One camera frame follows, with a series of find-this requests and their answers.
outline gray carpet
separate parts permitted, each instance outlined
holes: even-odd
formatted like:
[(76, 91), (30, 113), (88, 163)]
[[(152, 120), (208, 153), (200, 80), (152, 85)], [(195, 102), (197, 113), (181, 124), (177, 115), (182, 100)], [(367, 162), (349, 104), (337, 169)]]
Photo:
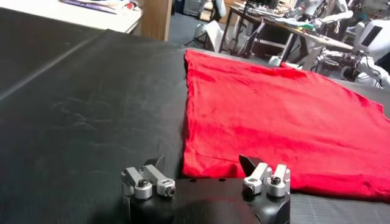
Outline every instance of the gray carpet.
[(168, 42), (175, 44), (189, 42), (193, 38), (195, 28), (198, 24), (207, 24), (207, 22), (198, 20), (192, 16), (175, 13), (175, 15), (171, 16)]

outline black tablecloth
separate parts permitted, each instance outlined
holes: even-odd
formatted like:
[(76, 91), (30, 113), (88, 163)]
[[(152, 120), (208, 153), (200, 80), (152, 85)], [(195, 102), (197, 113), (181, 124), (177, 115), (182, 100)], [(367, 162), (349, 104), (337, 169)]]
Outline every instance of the black tablecloth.
[[(164, 173), (179, 175), (184, 48), (4, 9), (0, 26), (0, 223), (122, 223), (123, 168), (164, 155)], [(389, 116), (387, 91), (342, 84)], [(292, 223), (386, 223), (390, 211), (301, 194), (292, 203)]]

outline red t-shirt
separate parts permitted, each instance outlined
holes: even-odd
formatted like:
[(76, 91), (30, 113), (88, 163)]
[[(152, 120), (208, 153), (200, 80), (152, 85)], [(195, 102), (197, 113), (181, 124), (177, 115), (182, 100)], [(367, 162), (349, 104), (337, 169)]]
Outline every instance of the red t-shirt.
[(390, 120), (328, 78), (186, 52), (183, 173), (243, 177), (240, 153), (291, 169), (295, 190), (390, 200)]

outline screw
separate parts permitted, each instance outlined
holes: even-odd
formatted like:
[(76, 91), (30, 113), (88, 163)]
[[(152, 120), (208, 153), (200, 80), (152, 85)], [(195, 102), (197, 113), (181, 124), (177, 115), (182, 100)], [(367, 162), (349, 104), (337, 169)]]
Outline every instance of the screw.
[(174, 187), (167, 187), (165, 190), (165, 194), (168, 197), (172, 197), (175, 194), (175, 188)]
[(138, 187), (146, 187), (148, 183), (149, 183), (149, 182), (148, 182), (147, 179), (140, 179), (140, 180), (138, 181)]
[(271, 177), (271, 184), (272, 185), (277, 185), (281, 182), (282, 180), (279, 177)]

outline table leg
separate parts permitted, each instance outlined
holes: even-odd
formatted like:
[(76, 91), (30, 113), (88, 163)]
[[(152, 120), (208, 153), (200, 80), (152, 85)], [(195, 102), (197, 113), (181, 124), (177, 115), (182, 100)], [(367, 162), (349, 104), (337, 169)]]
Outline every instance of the table leg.
[(222, 47), (224, 45), (224, 42), (225, 42), (225, 38), (226, 38), (226, 34), (227, 34), (227, 29), (229, 28), (229, 24), (230, 24), (230, 20), (232, 18), (232, 10), (229, 11), (229, 14), (227, 15), (227, 21), (226, 21), (226, 26), (225, 26), (225, 30), (224, 30), (224, 34), (222, 35), (222, 40), (221, 40), (221, 45), (219, 47), (219, 51), (218, 53), (221, 53), (222, 52)]
[(288, 37), (287, 44), (286, 44), (287, 46), (282, 52), (282, 57), (281, 57), (282, 62), (287, 61), (288, 56), (291, 54), (291, 49), (293, 48), (295, 42), (297, 41), (298, 35), (294, 33), (291, 34), (292, 36)]

